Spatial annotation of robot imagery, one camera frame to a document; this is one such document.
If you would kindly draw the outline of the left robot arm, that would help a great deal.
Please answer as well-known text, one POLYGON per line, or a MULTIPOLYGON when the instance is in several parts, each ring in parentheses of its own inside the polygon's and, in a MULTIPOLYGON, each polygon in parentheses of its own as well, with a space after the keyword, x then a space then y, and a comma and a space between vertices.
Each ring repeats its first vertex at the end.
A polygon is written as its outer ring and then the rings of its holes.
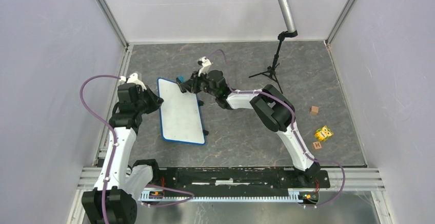
POLYGON ((138 195, 147 185, 157 186, 161 173, 156 161, 134 166, 127 175, 128 160, 136 141, 143 114, 157 111, 163 99, 148 86, 121 84, 117 88, 118 102, 106 125, 109 128, 108 157, 92 191, 85 192, 82 205, 91 223, 135 223, 138 195))

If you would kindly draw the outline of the blue framed whiteboard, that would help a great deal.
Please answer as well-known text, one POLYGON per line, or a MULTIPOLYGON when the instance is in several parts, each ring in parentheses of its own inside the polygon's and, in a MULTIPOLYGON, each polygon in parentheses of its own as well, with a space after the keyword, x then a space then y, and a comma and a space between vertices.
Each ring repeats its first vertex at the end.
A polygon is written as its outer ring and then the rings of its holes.
POLYGON ((164 100, 160 107, 163 140, 204 145, 206 135, 197 95, 182 93, 177 83, 165 78, 157 79, 157 90, 164 100))

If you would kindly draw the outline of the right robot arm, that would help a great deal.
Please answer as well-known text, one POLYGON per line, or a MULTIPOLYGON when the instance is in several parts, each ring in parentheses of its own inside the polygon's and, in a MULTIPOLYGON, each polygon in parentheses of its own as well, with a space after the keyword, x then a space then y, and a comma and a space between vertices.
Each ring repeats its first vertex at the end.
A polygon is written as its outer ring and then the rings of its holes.
POLYGON ((258 90, 236 90, 227 84, 222 71, 218 70, 208 74, 194 71, 188 80, 176 78, 176 84, 182 93, 205 92, 214 96, 223 109, 253 109, 263 125, 282 140, 297 172, 298 184, 309 187, 316 182, 320 164, 300 135, 294 106, 273 85, 258 90))

